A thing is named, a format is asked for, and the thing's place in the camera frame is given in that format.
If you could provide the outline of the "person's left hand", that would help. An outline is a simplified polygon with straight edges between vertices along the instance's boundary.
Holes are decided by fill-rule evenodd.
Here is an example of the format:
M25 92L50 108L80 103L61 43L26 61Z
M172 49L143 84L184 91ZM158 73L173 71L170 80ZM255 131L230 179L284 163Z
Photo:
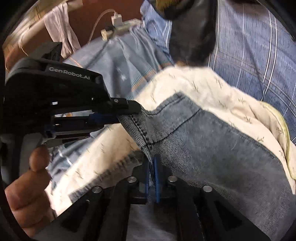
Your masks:
M10 209L29 237L34 237L55 218L45 191L51 180L46 170L49 161L47 147L37 147L29 157L29 170L5 189Z

